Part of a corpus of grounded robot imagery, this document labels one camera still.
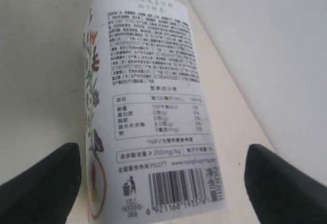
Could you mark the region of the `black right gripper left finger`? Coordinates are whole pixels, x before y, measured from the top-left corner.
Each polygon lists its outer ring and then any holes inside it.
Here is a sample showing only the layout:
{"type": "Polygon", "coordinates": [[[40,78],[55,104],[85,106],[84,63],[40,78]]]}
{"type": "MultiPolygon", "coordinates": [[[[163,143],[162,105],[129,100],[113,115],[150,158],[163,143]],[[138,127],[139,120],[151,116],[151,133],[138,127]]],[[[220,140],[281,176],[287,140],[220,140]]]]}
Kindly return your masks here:
{"type": "Polygon", "coordinates": [[[1,185],[1,223],[66,223],[81,181],[79,145],[66,143],[1,185]]]}

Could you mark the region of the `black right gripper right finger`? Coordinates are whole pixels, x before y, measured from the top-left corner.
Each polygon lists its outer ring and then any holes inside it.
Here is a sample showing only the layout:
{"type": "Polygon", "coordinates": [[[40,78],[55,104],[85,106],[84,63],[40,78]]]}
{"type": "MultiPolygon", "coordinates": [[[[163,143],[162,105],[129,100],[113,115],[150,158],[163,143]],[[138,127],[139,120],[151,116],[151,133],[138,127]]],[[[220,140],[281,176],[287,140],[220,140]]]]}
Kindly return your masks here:
{"type": "Polygon", "coordinates": [[[244,183],[260,223],[326,223],[326,186],[263,145],[249,146],[244,183]]]}

